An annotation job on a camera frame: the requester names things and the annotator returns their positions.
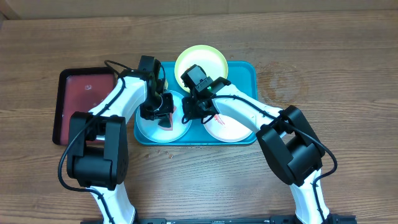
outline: teal tray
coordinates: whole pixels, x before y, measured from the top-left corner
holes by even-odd
[[[183,96],[189,96],[189,93],[184,91],[174,78],[175,62],[162,62],[166,72],[166,79],[169,83],[169,90],[174,90],[181,93]],[[247,94],[251,98],[257,100],[257,81],[256,71],[254,67],[248,62],[228,62],[228,80],[232,84]],[[137,127],[137,119],[134,119],[134,136],[137,141],[144,145],[151,146],[224,146],[224,145],[248,145],[256,141],[256,135],[252,133],[246,139],[239,142],[222,142],[213,138],[205,129],[199,119],[193,120],[191,127],[187,133],[180,139],[169,143],[157,143],[147,139],[141,134]]]

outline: wooden table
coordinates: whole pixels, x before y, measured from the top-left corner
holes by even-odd
[[[176,60],[196,44],[253,64],[262,102],[304,112],[339,161],[338,171],[322,180],[331,212],[357,215],[359,223],[396,222],[398,13],[356,11],[4,21],[0,223],[101,216],[89,194],[58,183],[65,147],[51,138],[63,69],[97,67],[105,59],[136,67],[141,55]],[[132,123],[126,188],[141,217],[294,214],[289,188],[272,173],[258,143],[141,146]],[[331,168],[328,156],[323,162],[324,171]]]

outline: yellow plate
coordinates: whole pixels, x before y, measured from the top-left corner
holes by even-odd
[[[220,51],[207,45],[192,46],[178,56],[174,67],[177,83],[187,92],[189,92],[189,88],[184,87],[181,75],[194,64],[201,66],[206,75],[213,80],[228,76],[228,64]]]

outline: robotic hand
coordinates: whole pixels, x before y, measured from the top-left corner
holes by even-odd
[[[190,67],[181,78],[190,89],[190,96],[183,99],[182,122],[201,119],[206,123],[214,115],[223,114],[255,132],[269,167],[290,186],[296,204],[296,223],[356,223],[353,217],[339,217],[339,220],[338,215],[330,215],[318,180],[332,174],[337,162],[299,109],[289,106],[282,110],[260,103],[224,78],[213,81],[198,65]],[[281,138],[293,132],[295,137],[285,144]],[[335,167],[321,175],[325,151]]]
[[[166,81],[159,79],[161,64],[154,57],[142,56],[137,70],[111,63],[126,69],[118,73],[107,64],[119,75],[115,89],[89,113],[72,115],[69,145],[61,158],[58,178],[69,190],[90,192],[104,215],[103,223],[133,223],[137,215],[123,183],[129,162],[126,123],[138,106],[144,119],[169,120],[174,103],[172,94],[164,93]],[[86,145],[95,139],[105,140],[103,149]],[[68,176],[86,189],[63,181],[61,168],[66,154]]]

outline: pale yellow plate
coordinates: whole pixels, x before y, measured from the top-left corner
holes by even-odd
[[[181,75],[194,64],[201,66],[206,75],[213,80],[228,76],[228,64],[220,51],[207,45],[192,46],[178,56],[174,67],[177,83],[187,92],[189,88],[184,87]]]

